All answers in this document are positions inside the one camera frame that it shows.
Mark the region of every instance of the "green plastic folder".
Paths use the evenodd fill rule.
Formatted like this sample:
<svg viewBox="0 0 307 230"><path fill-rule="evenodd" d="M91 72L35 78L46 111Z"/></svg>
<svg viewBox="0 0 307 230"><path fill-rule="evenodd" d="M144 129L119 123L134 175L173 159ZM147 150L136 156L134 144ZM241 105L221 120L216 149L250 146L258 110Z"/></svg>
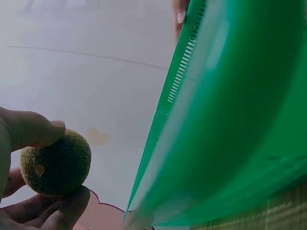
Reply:
<svg viewBox="0 0 307 230"><path fill-rule="evenodd" d="M192 0L127 211L226 217L307 171L304 0Z"/></svg>

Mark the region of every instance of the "finger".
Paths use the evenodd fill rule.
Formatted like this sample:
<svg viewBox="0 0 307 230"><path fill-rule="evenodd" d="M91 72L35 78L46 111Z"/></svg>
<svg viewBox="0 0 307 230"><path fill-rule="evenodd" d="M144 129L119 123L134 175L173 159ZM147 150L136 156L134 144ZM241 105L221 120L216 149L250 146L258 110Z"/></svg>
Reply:
<svg viewBox="0 0 307 230"><path fill-rule="evenodd" d="M0 119L8 130L12 151L26 146L45 147L52 145L65 132L64 122L50 122L42 115L34 112L0 108Z"/></svg>
<svg viewBox="0 0 307 230"><path fill-rule="evenodd" d="M8 181L4 189L3 197L8 197L17 192L18 189L25 186L24 179L21 175L19 168L14 168L10 170Z"/></svg>
<svg viewBox="0 0 307 230"><path fill-rule="evenodd" d="M42 225L41 230L71 230L85 211L90 191L82 186L65 199L65 203Z"/></svg>
<svg viewBox="0 0 307 230"><path fill-rule="evenodd" d="M3 210L16 222L26 223L40 216L59 199L60 197L46 197L37 194L20 203L4 207Z"/></svg>
<svg viewBox="0 0 307 230"><path fill-rule="evenodd" d="M186 18L187 0L173 0L173 11L175 14L175 33L176 38L179 38L182 24Z"/></svg>
<svg viewBox="0 0 307 230"><path fill-rule="evenodd" d="M41 214L38 218L30 220L25 223L27 226L32 226L35 228L40 228L44 222L55 212L57 211L61 206L63 205L63 201L58 201L54 206L52 206L49 210Z"/></svg>

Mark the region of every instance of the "wooden surface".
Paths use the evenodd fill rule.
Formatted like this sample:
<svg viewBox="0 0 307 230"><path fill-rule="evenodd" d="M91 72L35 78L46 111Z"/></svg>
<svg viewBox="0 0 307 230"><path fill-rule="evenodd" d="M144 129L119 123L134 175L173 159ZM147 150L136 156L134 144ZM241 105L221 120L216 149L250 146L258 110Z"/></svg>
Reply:
<svg viewBox="0 0 307 230"><path fill-rule="evenodd" d="M307 183L259 207L190 230L307 230Z"/></svg>

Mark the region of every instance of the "fingernail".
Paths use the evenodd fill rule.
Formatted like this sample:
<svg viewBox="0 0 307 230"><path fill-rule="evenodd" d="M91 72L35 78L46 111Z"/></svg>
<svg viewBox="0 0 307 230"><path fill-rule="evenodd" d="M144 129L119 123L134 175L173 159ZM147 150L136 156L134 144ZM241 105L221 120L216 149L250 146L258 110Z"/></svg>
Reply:
<svg viewBox="0 0 307 230"><path fill-rule="evenodd" d="M179 12L179 13L177 13L177 22L178 22L179 24L183 23L185 17L186 17L186 13L185 13L185 12Z"/></svg>
<svg viewBox="0 0 307 230"><path fill-rule="evenodd" d="M52 124L57 125L57 126L63 126L65 125L64 121L50 121Z"/></svg>

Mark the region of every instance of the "heart shape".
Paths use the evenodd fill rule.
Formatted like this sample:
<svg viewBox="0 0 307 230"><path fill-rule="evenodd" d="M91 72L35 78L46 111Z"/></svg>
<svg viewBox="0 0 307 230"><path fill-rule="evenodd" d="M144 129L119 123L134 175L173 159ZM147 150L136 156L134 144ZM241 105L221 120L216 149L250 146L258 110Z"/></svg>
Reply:
<svg viewBox="0 0 307 230"><path fill-rule="evenodd" d="M110 134L100 133L97 127L92 127L87 130L86 139L93 146L105 145L110 140Z"/></svg>

